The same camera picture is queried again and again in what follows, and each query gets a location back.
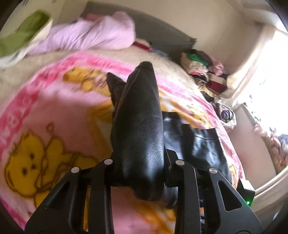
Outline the pile of folded clothes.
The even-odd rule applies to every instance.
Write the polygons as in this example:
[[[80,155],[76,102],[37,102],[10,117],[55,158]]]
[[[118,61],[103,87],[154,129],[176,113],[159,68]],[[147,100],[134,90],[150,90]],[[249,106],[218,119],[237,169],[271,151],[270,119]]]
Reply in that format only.
[[[181,66],[190,75],[208,102],[213,102],[227,89],[228,74],[221,62],[196,49],[181,54]]]

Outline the grey upholstered headboard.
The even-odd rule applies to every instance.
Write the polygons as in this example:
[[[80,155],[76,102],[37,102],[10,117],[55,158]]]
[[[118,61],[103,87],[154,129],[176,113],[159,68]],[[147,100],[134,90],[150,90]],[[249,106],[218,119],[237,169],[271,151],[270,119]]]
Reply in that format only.
[[[124,11],[133,19],[138,38],[147,40],[152,48],[168,54],[175,63],[180,62],[182,52],[192,49],[197,42],[197,39],[160,19],[115,4],[88,1],[81,16],[85,17],[89,13],[112,15],[117,11]]]

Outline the green and white blanket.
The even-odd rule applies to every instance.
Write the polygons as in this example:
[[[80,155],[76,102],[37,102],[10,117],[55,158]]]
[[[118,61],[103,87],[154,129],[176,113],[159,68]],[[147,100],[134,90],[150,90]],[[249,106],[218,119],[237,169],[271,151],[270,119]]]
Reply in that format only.
[[[13,66],[46,39],[53,24],[51,15],[43,10],[30,14],[15,30],[1,38],[1,69]]]

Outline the red and white pillow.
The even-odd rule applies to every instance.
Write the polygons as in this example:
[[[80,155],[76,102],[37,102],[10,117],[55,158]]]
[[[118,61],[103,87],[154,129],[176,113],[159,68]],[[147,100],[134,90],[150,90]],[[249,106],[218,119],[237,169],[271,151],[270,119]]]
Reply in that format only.
[[[136,46],[136,47],[143,49],[145,51],[148,51],[148,52],[151,52],[151,50],[152,50],[150,42],[148,42],[145,39],[141,39],[141,38],[135,38],[133,46]]]

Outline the beige bed cover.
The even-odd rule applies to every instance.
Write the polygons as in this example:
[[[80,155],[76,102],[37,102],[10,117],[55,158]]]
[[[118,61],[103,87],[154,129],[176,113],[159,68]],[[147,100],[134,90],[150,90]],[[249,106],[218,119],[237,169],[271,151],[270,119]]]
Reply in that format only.
[[[123,50],[90,49],[87,52],[106,59],[127,63],[136,67],[142,61],[153,64],[156,75],[166,78],[177,87],[184,88],[189,94],[200,96],[200,90],[194,80],[173,61],[164,59],[157,54],[149,53],[136,46]],[[56,62],[70,54],[72,51],[57,51],[48,54],[33,55],[24,58],[14,66],[1,70],[1,100],[17,90],[24,82],[42,67]]]

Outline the black leather jacket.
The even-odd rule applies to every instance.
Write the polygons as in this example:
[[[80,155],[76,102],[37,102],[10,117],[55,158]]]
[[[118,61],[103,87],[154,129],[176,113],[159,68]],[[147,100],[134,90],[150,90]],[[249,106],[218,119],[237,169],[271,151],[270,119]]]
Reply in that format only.
[[[110,141],[117,183],[136,198],[172,207],[177,189],[165,186],[165,150],[197,169],[218,169],[231,181],[228,162],[215,129],[185,124],[179,114],[162,112],[153,65],[144,61],[123,81],[112,73],[107,83],[114,105]]]

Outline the lilac quilted duvet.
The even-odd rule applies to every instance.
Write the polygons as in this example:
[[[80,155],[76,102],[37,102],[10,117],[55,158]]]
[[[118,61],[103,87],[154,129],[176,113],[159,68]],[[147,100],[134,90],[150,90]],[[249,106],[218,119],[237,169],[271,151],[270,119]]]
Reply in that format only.
[[[48,36],[31,49],[28,55],[90,48],[121,50],[131,46],[135,38],[133,19],[126,12],[118,11],[112,16],[100,16],[94,21],[79,18],[74,23],[55,25]]]

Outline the grey patterned pillow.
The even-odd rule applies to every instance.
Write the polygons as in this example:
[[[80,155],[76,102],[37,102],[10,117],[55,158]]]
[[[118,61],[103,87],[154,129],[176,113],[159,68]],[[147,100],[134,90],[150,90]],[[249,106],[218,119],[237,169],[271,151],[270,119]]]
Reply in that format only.
[[[164,51],[155,49],[155,48],[151,48],[151,52],[160,56],[161,58],[164,58],[166,60],[172,60],[172,58],[170,57],[170,55]]]

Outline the cream curtain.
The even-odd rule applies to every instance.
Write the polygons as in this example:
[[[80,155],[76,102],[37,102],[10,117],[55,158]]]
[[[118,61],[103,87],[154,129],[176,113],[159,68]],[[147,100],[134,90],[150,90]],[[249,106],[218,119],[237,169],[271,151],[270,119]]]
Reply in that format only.
[[[268,51],[271,40],[277,29],[274,26],[264,25],[258,35],[250,53],[245,57],[239,68],[228,76],[228,89],[220,95],[226,106],[236,109],[245,102],[252,84],[256,80],[256,71],[260,69],[265,52]]]

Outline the bag of clothes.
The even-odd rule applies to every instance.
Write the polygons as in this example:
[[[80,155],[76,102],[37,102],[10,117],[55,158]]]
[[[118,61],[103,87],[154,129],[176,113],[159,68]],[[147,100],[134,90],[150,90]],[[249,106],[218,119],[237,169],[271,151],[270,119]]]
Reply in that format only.
[[[230,108],[216,100],[214,102],[211,102],[210,104],[212,105],[216,115],[218,116],[225,130],[228,133],[233,130],[234,127],[237,125],[235,113]]]

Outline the pink cartoon fleece blanket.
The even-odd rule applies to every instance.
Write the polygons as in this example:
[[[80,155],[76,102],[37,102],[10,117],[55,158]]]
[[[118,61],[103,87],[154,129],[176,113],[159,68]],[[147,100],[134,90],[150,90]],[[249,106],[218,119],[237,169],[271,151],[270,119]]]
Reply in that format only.
[[[72,53],[35,72],[1,100],[1,203],[18,231],[71,168],[87,168],[112,152],[112,102],[106,73],[126,80],[135,69],[89,52]],[[228,133],[202,94],[156,75],[161,108],[193,128],[215,128],[233,186],[245,176]]]

